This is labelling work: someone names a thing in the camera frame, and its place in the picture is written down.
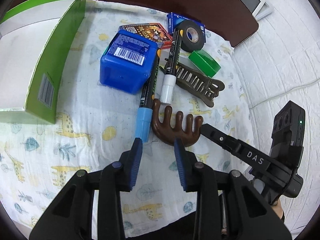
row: marker with white cap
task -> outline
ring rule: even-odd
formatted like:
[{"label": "marker with white cap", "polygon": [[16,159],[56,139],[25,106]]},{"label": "marker with white cap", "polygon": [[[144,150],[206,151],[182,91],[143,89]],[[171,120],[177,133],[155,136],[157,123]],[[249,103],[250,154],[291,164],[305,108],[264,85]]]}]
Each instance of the marker with white cap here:
[{"label": "marker with white cap", "polygon": [[176,84],[176,71],[178,68],[179,54],[181,48],[183,30],[178,27],[174,29],[173,41],[169,52],[166,72],[163,79],[160,101],[164,104],[171,104],[173,88]]}]

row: camera lens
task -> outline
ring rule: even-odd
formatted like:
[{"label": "camera lens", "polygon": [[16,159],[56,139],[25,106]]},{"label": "camera lens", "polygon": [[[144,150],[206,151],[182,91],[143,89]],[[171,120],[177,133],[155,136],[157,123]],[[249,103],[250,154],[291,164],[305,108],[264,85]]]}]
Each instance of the camera lens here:
[{"label": "camera lens", "polygon": [[288,120],[289,120],[289,114],[287,113],[284,118],[284,124],[287,124]]},{"label": "camera lens", "polygon": [[279,123],[278,123],[278,129],[280,129],[281,128],[281,126],[282,126],[282,117],[280,118],[280,120],[279,120]]}]

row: red box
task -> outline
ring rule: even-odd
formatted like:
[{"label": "red box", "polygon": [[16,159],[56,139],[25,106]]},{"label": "red box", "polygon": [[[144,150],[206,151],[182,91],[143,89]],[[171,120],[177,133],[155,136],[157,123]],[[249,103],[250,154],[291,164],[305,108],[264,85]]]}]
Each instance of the red box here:
[{"label": "red box", "polygon": [[158,44],[160,49],[169,49],[172,43],[172,37],[160,23],[142,23],[122,25],[119,30],[125,30],[131,33],[139,34]]}]

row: blue marker cap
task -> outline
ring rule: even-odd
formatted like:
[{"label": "blue marker cap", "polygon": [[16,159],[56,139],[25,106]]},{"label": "blue marker cap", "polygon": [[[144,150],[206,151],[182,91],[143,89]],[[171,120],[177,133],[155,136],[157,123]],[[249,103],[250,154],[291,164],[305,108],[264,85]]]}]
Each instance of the blue marker cap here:
[{"label": "blue marker cap", "polygon": [[141,138],[142,142],[148,141],[150,132],[150,123],[152,118],[152,109],[139,107],[136,122],[136,138]]}]

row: black tape roll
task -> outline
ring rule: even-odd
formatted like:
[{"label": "black tape roll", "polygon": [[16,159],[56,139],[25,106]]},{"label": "black tape roll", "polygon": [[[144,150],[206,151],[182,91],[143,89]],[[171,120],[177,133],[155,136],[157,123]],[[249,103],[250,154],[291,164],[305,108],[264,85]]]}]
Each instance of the black tape roll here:
[{"label": "black tape roll", "polygon": [[204,35],[198,24],[191,20],[184,20],[177,28],[183,30],[181,49],[193,52],[203,48]]}]

